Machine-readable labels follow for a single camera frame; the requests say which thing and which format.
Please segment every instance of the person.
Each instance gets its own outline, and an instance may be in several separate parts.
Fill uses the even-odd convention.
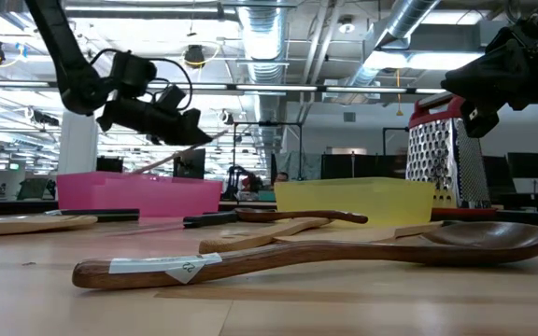
[[[276,176],[276,183],[277,182],[288,182],[290,180],[290,176],[286,172],[279,172]]]

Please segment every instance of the white column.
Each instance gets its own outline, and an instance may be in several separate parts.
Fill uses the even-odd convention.
[[[64,112],[58,175],[95,171],[98,134],[94,117]]]

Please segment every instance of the wooden cutting board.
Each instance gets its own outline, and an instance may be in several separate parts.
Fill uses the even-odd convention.
[[[338,242],[379,242],[391,243],[396,239],[422,234],[440,228],[444,222],[432,222],[429,224],[391,227],[391,228],[373,228],[373,229],[356,229],[356,230],[336,230],[316,229],[302,232],[291,236],[275,237],[276,242],[302,242],[302,241],[338,241]]]
[[[28,233],[52,229],[88,227],[94,216],[18,216],[0,218],[0,234]]]

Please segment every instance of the wooden spoon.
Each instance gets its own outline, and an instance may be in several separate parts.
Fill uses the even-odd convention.
[[[396,244],[295,242],[221,253],[214,256],[215,263],[209,262],[202,266],[185,283],[195,284],[324,260],[381,259],[428,265],[478,266],[536,256],[538,227],[516,223],[473,222],[443,227]],[[165,271],[110,274],[109,266],[108,259],[84,260],[74,269],[72,282],[77,287],[105,289],[164,287],[184,283]]]
[[[240,220],[246,222],[269,222],[280,219],[301,217],[339,219],[359,224],[364,224],[369,220],[369,218],[365,215],[334,210],[274,212],[257,209],[235,209],[235,213],[238,215]]]

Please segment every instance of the pink plastic bin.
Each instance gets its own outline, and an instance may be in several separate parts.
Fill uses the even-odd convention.
[[[216,212],[219,181],[109,172],[57,176],[60,209],[139,209],[141,217]]]

